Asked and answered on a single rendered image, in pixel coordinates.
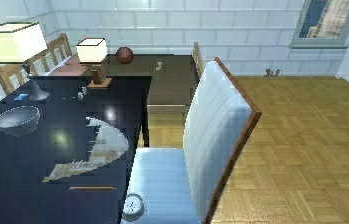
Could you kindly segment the metal alarm clock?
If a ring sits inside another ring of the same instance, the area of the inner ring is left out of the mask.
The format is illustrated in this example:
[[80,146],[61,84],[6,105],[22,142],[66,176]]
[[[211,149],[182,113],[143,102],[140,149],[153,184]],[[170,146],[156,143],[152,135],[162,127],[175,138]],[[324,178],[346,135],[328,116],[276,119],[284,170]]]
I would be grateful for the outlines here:
[[143,198],[136,193],[130,193],[126,196],[122,210],[122,218],[128,222],[138,220],[145,211]]

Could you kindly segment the dark brown side table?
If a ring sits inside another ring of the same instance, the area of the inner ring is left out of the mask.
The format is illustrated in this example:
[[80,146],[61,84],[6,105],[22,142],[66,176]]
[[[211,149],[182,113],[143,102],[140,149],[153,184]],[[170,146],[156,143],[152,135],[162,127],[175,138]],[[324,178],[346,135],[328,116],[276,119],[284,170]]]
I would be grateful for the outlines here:
[[[157,62],[162,69],[156,70]],[[187,113],[197,88],[199,78],[195,62],[190,55],[136,54],[129,64],[121,64],[115,55],[105,59],[108,77],[150,77],[146,99],[149,113]]]

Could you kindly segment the white cushioned wooden chair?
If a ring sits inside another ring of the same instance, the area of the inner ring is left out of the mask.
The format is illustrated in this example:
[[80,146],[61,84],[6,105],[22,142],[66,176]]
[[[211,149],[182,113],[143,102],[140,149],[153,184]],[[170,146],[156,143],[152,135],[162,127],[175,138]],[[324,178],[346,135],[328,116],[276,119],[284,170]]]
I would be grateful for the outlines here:
[[136,150],[127,195],[139,194],[145,211],[121,224],[211,224],[261,115],[221,60],[208,62],[186,117],[183,146]]

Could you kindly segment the light wooden slatted chair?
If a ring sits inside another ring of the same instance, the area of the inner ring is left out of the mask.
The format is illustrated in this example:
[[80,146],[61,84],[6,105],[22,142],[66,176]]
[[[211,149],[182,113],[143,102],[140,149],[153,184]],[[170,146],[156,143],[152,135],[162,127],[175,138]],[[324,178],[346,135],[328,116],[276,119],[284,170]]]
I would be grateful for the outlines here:
[[51,54],[54,65],[59,64],[58,57],[62,60],[72,56],[72,51],[66,33],[60,34],[56,39],[47,43],[47,51]]
[[201,77],[204,71],[204,64],[203,64],[201,52],[199,49],[199,45],[197,42],[195,42],[193,45],[193,60],[195,62],[198,77]]
[[19,85],[25,83],[23,77],[23,71],[30,71],[31,75],[37,76],[38,72],[35,68],[34,63],[37,60],[41,60],[45,67],[48,67],[45,59],[46,51],[42,51],[30,59],[25,61],[25,67],[22,67],[22,63],[0,65],[0,85],[6,95],[11,94],[14,90],[14,84],[12,78],[15,77],[18,80]]

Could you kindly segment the dark red ball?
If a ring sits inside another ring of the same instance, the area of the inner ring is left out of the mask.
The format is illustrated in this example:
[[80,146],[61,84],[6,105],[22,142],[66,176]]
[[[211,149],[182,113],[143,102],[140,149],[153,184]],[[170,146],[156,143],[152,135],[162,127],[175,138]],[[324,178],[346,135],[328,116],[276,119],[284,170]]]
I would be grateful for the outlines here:
[[119,47],[116,52],[116,58],[121,64],[129,64],[133,61],[134,53],[129,47]]

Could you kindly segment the newspaper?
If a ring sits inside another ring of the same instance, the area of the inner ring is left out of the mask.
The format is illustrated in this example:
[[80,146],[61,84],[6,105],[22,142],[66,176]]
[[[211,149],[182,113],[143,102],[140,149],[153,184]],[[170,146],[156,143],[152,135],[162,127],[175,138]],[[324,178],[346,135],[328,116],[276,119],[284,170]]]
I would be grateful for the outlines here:
[[87,127],[98,127],[93,146],[89,150],[89,158],[86,161],[73,160],[70,163],[56,164],[51,174],[46,176],[43,182],[76,176],[101,168],[126,153],[129,143],[118,128],[93,117],[87,117],[86,121],[88,122]]

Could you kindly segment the wooden base table lamp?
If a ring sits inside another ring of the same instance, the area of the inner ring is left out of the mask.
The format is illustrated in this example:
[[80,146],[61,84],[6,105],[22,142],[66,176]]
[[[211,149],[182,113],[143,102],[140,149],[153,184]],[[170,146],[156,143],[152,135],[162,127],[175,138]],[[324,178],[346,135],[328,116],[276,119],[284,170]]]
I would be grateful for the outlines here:
[[88,88],[106,88],[111,79],[105,74],[107,46],[104,38],[85,38],[76,45],[81,65],[87,67],[92,81]]

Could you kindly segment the brown pencil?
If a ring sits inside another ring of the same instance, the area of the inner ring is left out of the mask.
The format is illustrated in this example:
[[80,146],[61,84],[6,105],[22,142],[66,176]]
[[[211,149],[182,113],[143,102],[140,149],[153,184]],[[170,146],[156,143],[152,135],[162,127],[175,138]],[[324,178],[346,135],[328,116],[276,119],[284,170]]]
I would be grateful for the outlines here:
[[76,191],[108,191],[116,190],[117,188],[111,186],[72,186],[69,187],[69,190]]

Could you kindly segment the reddish brown tabletop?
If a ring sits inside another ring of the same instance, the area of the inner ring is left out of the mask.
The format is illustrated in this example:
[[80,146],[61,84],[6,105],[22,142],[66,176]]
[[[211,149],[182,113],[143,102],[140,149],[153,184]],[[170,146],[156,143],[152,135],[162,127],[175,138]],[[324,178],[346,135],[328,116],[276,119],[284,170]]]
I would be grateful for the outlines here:
[[53,68],[49,76],[81,76],[86,70],[87,67],[81,65],[78,55],[74,54]]

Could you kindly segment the dark blue glossy table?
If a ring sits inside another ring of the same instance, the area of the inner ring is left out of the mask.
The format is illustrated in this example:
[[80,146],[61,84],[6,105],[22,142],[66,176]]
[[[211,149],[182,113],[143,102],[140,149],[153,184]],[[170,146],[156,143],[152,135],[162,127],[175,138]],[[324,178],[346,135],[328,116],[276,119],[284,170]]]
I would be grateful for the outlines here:
[[[105,89],[88,89],[85,77],[39,77],[49,96],[36,103],[36,130],[15,137],[0,131],[0,224],[120,224],[150,77],[115,77]],[[78,92],[87,95],[78,100]],[[10,94],[0,114],[29,106]],[[97,130],[87,117],[108,122],[127,138],[129,148],[112,163],[69,178],[43,182],[56,164],[87,160]],[[72,186],[111,186],[116,190],[76,191]]]

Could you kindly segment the grey bowl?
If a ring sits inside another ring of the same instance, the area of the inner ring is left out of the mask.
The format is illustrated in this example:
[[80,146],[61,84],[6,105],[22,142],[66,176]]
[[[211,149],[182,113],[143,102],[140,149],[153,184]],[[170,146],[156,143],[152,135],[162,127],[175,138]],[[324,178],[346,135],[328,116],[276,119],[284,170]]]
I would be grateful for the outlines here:
[[0,114],[0,131],[20,137],[36,130],[40,111],[34,106],[20,106]]

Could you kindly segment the grey framed window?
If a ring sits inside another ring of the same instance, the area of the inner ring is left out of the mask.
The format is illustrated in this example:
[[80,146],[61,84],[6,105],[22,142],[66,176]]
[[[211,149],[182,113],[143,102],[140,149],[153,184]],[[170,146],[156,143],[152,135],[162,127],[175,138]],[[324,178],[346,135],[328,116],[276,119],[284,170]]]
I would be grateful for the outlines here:
[[304,0],[289,47],[346,49],[349,0]]

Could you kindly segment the silver base table lamp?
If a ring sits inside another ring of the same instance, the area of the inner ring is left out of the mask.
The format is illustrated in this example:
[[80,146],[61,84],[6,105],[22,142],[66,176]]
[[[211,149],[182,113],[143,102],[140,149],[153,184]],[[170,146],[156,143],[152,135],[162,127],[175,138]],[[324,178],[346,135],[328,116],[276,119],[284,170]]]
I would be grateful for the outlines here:
[[[45,51],[47,45],[38,22],[6,22],[0,24],[0,64],[22,63],[36,54]],[[43,91],[32,79],[33,75],[27,72],[29,78],[29,99],[42,101],[49,94]]]

